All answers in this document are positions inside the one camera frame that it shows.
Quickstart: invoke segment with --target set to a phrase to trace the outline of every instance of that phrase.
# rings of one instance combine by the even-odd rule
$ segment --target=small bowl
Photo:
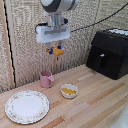
[[[63,88],[67,88],[67,89],[71,89],[71,90],[75,90],[76,91],[76,94],[72,94],[72,95],[69,95],[69,94],[66,94],[64,93],[62,90]],[[78,94],[78,88],[74,85],[71,85],[71,84],[64,84],[61,86],[61,93],[62,95],[65,97],[65,98],[68,98],[68,99],[73,99],[77,96]]]

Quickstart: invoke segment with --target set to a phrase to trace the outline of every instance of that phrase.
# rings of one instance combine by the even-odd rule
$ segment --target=pink cup
[[[40,84],[43,88],[50,88],[52,83],[54,82],[54,78],[51,72],[42,71],[40,74]]]

